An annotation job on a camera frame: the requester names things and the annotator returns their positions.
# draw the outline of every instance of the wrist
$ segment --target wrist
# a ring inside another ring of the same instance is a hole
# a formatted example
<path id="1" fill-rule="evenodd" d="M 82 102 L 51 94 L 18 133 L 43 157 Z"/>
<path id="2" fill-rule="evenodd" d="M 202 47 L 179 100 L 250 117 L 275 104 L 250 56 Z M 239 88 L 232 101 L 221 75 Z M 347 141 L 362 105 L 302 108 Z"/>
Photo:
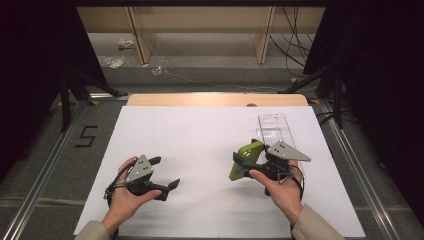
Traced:
<path id="1" fill-rule="evenodd" d="M 106 214 L 106 216 L 102 220 L 102 224 L 106 227 L 106 229 L 109 232 L 109 236 L 113 236 L 115 231 L 119 228 L 119 226 L 124 221 L 121 221 L 119 217 L 112 216 L 109 212 Z"/>
<path id="2" fill-rule="evenodd" d="M 296 225 L 297 219 L 299 218 L 302 210 L 303 205 L 301 203 L 296 204 L 288 209 L 282 209 L 284 215 L 287 217 L 292 226 Z"/>

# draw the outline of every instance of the white paper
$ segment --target white paper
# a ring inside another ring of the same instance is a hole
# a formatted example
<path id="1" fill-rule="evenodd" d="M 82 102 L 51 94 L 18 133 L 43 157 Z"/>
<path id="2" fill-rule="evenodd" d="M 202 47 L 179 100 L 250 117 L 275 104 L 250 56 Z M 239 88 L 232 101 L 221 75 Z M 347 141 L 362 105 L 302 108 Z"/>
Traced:
<path id="1" fill-rule="evenodd" d="M 180 178 L 166 202 L 151 201 L 120 227 L 120 236 L 289 238 L 289 222 L 253 179 L 230 181 L 232 153 L 257 136 L 260 114 L 285 114 L 296 148 L 312 158 L 303 203 L 344 237 L 364 237 L 310 107 L 123 107 L 80 221 L 107 212 L 104 190 L 129 157 L 161 156 L 151 178 Z"/>

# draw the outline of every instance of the black cable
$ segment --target black cable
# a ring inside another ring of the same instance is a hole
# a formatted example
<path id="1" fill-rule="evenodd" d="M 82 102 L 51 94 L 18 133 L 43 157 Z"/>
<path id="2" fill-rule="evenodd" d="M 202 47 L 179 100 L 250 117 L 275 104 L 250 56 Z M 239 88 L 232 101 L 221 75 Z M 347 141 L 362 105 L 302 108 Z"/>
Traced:
<path id="1" fill-rule="evenodd" d="M 291 39 L 290 39 L 290 41 L 289 41 L 289 45 L 287 46 L 287 52 L 289 52 L 289 49 L 290 49 Z M 301 77 L 301 78 L 305 78 L 305 77 L 306 77 L 306 76 L 303 76 L 303 75 L 295 74 L 295 73 L 293 73 L 293 72 L 290 70 L 289 65 L 288 65 L 288 59 L 287 59 L 287 56 L 286 56 L 286 69 L 287 69 L 287 71 L 289 71 L 289 73 L 290 73 L 290 74 L 292 74 L 293 76 Z"/>
<path id="2" fill-rule="evenodd" d="M 302 200 L 302 198 L 303 198 L 303 192 L 305 191 L 305 176 L 303 175 L 303 173 L 302 173 L 302 171 L 300 170 L 299 167 L 294 166 L 294 165 L 289 165 L 289 166 L 296 168 L 300 172 L 300 175 L 302 176 L 302 185 L 300 185 L 299 180 L 297 180 L 296 176 L 292 178 L 293 181 L 296 183 L 297 187 L 299 187 L 299 190 L 300 190 L 300 200 Z"/>
<path id="3" fill-rule="evenodd" d="M 312 40 L 311 36 L 309 36 L 309 34 L 306 34 L 306 36 L 308 36 L 309 40 L 311 40 L 311 43 L 313 43 L 314 41 Z"/>
<path id="4" fill-rule="evenodd" d="M 286 40 L 287 42 L 289 42 L 289 40 L 286 38 L 286 37 L 284 37 L 284 34 L 282 34 L 281 33 L 281 37 L 283 37 L 284 38 L 284 40 Z M 306 50 L 306 51 L 310 51 L 310 49 L 309 48 L 306 48 L 306 47 L 303 47 L 303 46 L 299 46 L 299 45 L 296 45 L 296 44 L 294 44 L 294 43 L 291 43 L 293 46 L 295 46 L 295 47 L 298 47 L 298 48 L 302 48 L 303 50 Z"/>
<path id="5" fill-rule="evenodd" d="M 324 118 L 320 123 L 319 126 L 322 127 L 322 125 L 327 122 L 328 120 L 330 120 L 331 118 L 333 118 L 335 116 L 335 114 L 330 114 L 329 116 L 327 116 L 326 118 Z"/>
<path id="6" fill-rule="evenodd" d="M 269 37 L 271 38 L 271 41 L 275 44 L 275 46 L 286 56 L 289 57 L 291 60 L 295 61 L 297 64 L 299 64 L 302 67 L 305 67 L 305 64 L 299 62 L 298 60 L 296 60 L 293 56 L 291 56 L 288 52 L 284 51 L 272 38 L 271 35 L 269 35 Z"/>
<path id="7" fill-rule="evenodd" d="M 319 114 L 317 114 L 317 115 L 315 115 L 316 117 L 319 117 L 319 116 L 322 116 L 322 115 L 327 115 L 327 114 L 334 114 L 335 112 L 334 111 L 331 111 L 331 112 L 323 112 L 323 113 L 319 113 Z M 350 112 L 350 111 L 340 111 L 340 113 L 351 113 L 351 114 L 353 114 L 352 112 Z"/>
<path id="8" fill-rule="evenodd" d="M 358 122 L 358 120 L 348 120 L 348 119 L 346 119 L 346 118 L 342 118 L 343 120 L 345 120 L 346 122 L 350 122 L 350 123 L 353 123 L 353 124 L 359 124 L 359 122 Z"/>
<path id="9" fill-rule="evenodd" d="M 331 46 L 331 45 L 333 45 L 335 42 L 336 42 L 336 40 L 344 33 L 344 31 L 345 30 L 343 30 L 343 31 L 341 31 L 333 40 L 331 40 L 327 45 L 325 45 L 322 49 L 321 49 L 321 51 L 319 52 L 319 54 L 318 54 L 318 57 L 317 57 L 317 60 L 316 60 L 316 66 L 318 67 L 318 68 L 320 68 L 320 64 L 319 64 L 319 62 L 320 62 L 320 58 L 321 58 L 321 56 L 322 56 L 322 54 L 324 53 L 324 52 L 326 52 L 327 51 L 327 49 Z"/>
<path id="10" fill-rule="evenodd" d="M 110 185 L 109 185 L 109 187 L 107 187 L 106 188 L 106 190 L 105 190 L 105 195 L 104 195 L 104 198 L 107 200 L 107 204 L 108 204 L 108 206 L 110 207 L 110 205 L 111 205 L 111 203 L 112 203 L 112 196 L 113 196 L 113 192 L 115 191 L 115 188 L 118 188 L 118 187 L 125 187 L 125 186 L 115 186 L 116 185 L 116 183 L 118 182 L 118 180 L 119 180 L 119 178 L 122 176 L 122 174 L 126 171 L 126 170 L 128 170 L 128 169 L 130 169 L 130 168 L 132 168 L 134 165 L 135 165 L 135 163 L 137 162 L 137 159 L 136 160 L 134 160 L 133 162 L 131 162 L 131 163 L 129 163 L 127 166 L 125 166 L 121 171 L 119 171 L 119 173 L 118 173 L 118 175 L 115 177 L 115 179 L 110 183 Z M 118 238 L 118 235 L 119 235 L 119 228 L 117 228 L 116 229 L 116 231 L 113 233 L 113 236 L 112 236 L 112 240 L 116 240 L 117 238 Z"/>
<path id="11" fill-rule="evenodd" d="M 303 48 L 302 42 L 300 41 L 299 36 L 297 34 L 297 15 L 298 15 L 298 9 L 299 9 L 299 7 L 294 7 L 293 8 L 293 11 L 294 11 L 294 13 L 293 13 L 294 14 L 294 25 L 292 25 L 292 23 L 291 23 L 291 21 L 289 19 L 289 16 L 287 15 L 287 12 L 286 12 L 286 10 L 285 10 L 284 7 L 283 7 L 283 12 L 284 12 L 284 15 L 286 16 L 287 22 L 289 23 L 290 29 L 292 30 L 292 38 L 290 39 L 290 43 L 293 44 L 291 41 L 292 41 L 293 35 L 294 35 L 296 37 L 296 40 L 297 40 L 298 45 Z M 302 48 L 299 48 L 299 51 L 300 51 L 300 54 L 302 55 L 303 60 L 306 61 L 306 59 L 305 59 L 305 57 L 303 56 L 303 53 L 302 53 Z"/>
<path id="12" fill-rule="evenodd" d="M 292 29 L 292 33 L 293 33 L 293 28 L 292 28 L 292 26 L 291 26 L 291 23 L 290 23 L 289 17 L 287 16 L 287 13 L 286 13 L 286 10 L 284 9 L 284 7 L 283 7 L 283 12 L 284 12 L 284 15 L 286 16 L 287 21 L 289 22 L 290 28 Z M 292 44 L 292 40 L 293 40 L 293 34 L 292 34 L 292 35 L 291 35 L 291 37 L 290 37 L 289 45 L 287 46 L 287 50 L 286 50 L 287 52 L 289 52 L 289 50 L 290 50 L 290 46 L 291 46 L 291 44 Z M 287 56 L 286 56 L 286 68 L 287 68 L 287 70 L 288 70 L 291 74 L 293 74 L 293 73 L 289 70 L 289 65 L 287 64 Z"/>

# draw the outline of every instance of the finger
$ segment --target finger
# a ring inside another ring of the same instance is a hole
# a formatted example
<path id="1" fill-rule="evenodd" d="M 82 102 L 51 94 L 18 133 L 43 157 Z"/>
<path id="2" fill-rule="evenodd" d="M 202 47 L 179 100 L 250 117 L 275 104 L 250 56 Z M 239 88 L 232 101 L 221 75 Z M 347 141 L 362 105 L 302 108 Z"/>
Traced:
<path id="1" fill-rule="evenodd" d="M 264 185 L 266 188 L 270 188 L 272 185 L 275 184 L 274 181 L 272 181 L 267 176 L 265 176 L 263 173 L 261 173 L 257 170 L 250 170 L 249 174 L 254 179 L 256 179 L 258 182 L 260 182 L 262 185 Z"/>
<path id="2" fill-rule="evenodd" d="M 295 160 L 289 160 L 289 165 L 296 166 L 299 168 L 299 162 Z M 300 173 L 300 170 L 297 168 L 293 168 L 293 171 L 294 171 L 294 176 L 296 177 L 296 179 L 299 182 L 302 182 L 302 174 Z"/>
<path id="3" fill-rule="evenodd" d="M 132 163 L 132 162 L 134 162 L 135 160 L 137 160 L 137 157 L 132 157 L 132 158 L 128 158 L 120 167 L 119 167 L 119 171 L 118 172 L 121 172 L 122 171 L 122 169 L 124 169 L 128 164 L 130 164 L 130 163 Z"/>
<path id="4" fill-rule="evenodd" d="M 126 166 L 128 166 L 128 164 L 130 164 L 130 163 L 132 163 L 132 162 L 134 162 L 134 161 L 137 161 L 137 157 L 132 157 L 132 158 L 129 158 L 129 159 L 127 159 L 120 167 L 119 167 L 119 172 L 121 172 L 122 171 L 122 169 L 124 169 Z M 121 174 L 121 176 L 119 176 L 119 179 L 120 180 L 122 180 L 122 179 L 126 179 L 127 177 L 128 177 L 128 170 L 127 171 L 124 171 L 122 174 Z"/>
<path id="5" fill-rule="evenodd" d="M 289 165 L 293 165 L 293 166 L 299 167 L 299 163 L 297 161 L 295 161 L 295 160 L 289 160 Z"/>
<path id="6" fill-rule="evenodd" d="M 152 190 L 152 191 L 149 191 L 146 194 L 138 197 L 137 201 L 141 206 L 141 205 L 145 204 L 146 202 L 151 201 L 151 200 L 159 197 L 161 194 L 162 194 L 162 192 L 160 190 Z"/>

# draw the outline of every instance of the metal frame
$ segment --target metal frame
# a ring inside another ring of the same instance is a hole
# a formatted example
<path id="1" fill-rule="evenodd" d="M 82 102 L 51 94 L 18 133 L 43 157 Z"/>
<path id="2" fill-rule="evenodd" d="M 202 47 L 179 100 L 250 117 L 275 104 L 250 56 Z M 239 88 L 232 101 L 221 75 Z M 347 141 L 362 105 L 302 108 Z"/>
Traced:
<path id="1" fill-rule="evenodd" d="M 28 195 L 25 197 L 21 207 L 16 212 L 15 216 L 10 222 L 10 225 L 6 231 L 6 234 L 3 236 L 4 240 L 19 239 L 29 218 L 31 217 L 31 214 L 35 208 L 35 205 L 37 204 L 38 199 L 41 196 L 41 193 L 43 192 L 47 184 L 47 181 L 50 178 L 50 175 L 53 173 L 56 167 L 56 164 L 59 161 L 60 156 L 62 155 L 64 147 L 66 146 L 68 142 L 69 136 L 73 132 L 73 127 L 85 106 L 86 106 L 86 102 L 77 103 L 76 109 L 74 111 L 74 116 L 72 118 L 72 121 L 69 124 L 69 127 L 67 128 L 65 132 L 60 133 L 55 146 L 50 152 L 50 155 L 47 158 L 47 161 L 44 164 L 43 168 L 41 169 L 40 173 L 38 174 L 37 179 L 32 185 L 31 190 L 29 191 Z"/>
<path id="2" fill-rule="evenodd" d="M 332 108 L 327 100 L 322 100 L 321 108 L 323 112 L 332 111 Z M 355 176 L 355 179 L 359 185 L 359 188 L 362 191 L 362 195 L 367 201 L 368 206 L 370 207 L 370 210 L 373 213 L 378 226 L 380 227 L 380 230 L 384 236 L 384 239 L 390 239 L 390 240 L 399 239 L 400 240 L 399 233 L 396 230 L 389 213 L 387 212 L 382 201 L 378 197 L 377 192 L 372 186 L 371 181 L 369 180 L 367 174 L 365 173 L 343 129 L 340 129 L 337 126 L 337 123 L 333 119 L 330 119 L 329 123 L 331 126 L 331 130 L 333 131 L 334 136 L 336 137 L 337 142 L 339 143 L 340 148 L 346 157 L 346 161 L 349 164 L 349 167 L 352 170 L 353 175 Z"/>

